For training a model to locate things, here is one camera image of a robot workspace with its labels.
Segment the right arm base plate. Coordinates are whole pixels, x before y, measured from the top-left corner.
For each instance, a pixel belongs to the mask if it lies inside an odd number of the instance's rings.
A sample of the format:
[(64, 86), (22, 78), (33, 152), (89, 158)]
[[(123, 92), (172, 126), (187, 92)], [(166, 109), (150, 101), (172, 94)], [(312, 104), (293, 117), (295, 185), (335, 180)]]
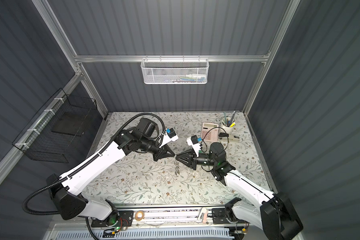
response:
[(218, 224), (249, 224), (249, 222), (244, 220), (230, 220), (224, 208), (213, 208), (211, 213), (208, 214), (208, 217), (213, 219), (215, 225)]

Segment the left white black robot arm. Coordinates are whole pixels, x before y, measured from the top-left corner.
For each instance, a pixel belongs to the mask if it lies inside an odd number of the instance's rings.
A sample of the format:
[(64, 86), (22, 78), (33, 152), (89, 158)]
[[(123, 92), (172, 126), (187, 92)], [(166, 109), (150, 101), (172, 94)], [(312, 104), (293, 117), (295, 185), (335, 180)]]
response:
[(178, 140), (174, 129), (164, 128), (156, 139), (152, 134), (157, 125), (150, 119), (141, 118), (136, 127), (122, 128), (106, 145), (74, 169), (57, 179), (62, 183), (50, 189), (59, 215), (64, 220), (75, 217), (95, 218), (111, 226), (120, 218), (117, 208), (109, 200), (96, 200), (83, 194), (83, 189), (112, 164), (132, 152), (150, 153), (156, 162), (174, 157), (168, 143)]

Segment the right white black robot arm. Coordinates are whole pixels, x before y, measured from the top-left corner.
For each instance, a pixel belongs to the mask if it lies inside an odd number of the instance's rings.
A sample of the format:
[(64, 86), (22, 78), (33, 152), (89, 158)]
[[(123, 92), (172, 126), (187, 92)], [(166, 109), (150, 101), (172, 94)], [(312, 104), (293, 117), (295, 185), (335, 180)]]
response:
[(176, 160), (195, 170), (210, 167), (214, 179), (237, 191), (248, 203), (234, 198), (225, 204), (225, 216), (230, 222), (246, 221), (263, 230), (269, 240), (291, 240), (304, 228), (292, 202), (284, 193), (275, 194), (247, 179), (227, 161), (224, 146), (215, 142), (208, 153), (199, 145), (176, 156)]

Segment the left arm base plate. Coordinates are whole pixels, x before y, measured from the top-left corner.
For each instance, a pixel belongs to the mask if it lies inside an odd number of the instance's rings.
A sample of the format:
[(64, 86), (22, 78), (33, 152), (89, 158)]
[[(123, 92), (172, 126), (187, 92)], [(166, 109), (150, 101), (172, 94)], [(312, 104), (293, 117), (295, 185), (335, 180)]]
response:
[(109, 217), (101, 221), (98, 219), (92, 220), (92, 228), (105, 228), (105, 227), (131, 227), (134, 220), (133, 211), (118, 211), (118, 213), (111, 213)]

